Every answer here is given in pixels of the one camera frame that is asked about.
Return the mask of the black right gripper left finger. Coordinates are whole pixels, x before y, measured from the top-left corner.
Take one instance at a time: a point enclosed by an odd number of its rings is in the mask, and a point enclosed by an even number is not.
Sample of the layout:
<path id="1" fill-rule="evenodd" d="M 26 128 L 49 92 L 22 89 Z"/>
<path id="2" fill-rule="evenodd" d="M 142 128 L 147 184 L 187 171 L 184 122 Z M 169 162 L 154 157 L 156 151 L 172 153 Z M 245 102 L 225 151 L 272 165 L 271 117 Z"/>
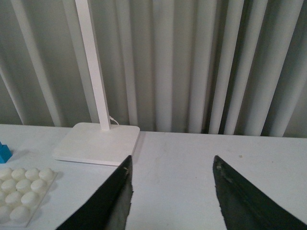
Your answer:
<path id="1" fill-rule="evenodd" d="M 124 230 L 130 213 L 132 157 L 129 155 L 58 230 Z"/>

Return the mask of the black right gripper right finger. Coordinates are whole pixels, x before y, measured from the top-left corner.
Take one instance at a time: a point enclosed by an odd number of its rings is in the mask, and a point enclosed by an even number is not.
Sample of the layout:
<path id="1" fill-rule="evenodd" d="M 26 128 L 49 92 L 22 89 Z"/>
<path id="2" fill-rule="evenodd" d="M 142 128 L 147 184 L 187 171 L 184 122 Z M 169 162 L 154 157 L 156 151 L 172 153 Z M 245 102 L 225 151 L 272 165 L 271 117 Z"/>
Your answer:
<path id="1" fill-rule="evenodd" d="M 213 175 L 228 230 L 305 230 L 307 225 L 283 209 L 219 156 Z"/>

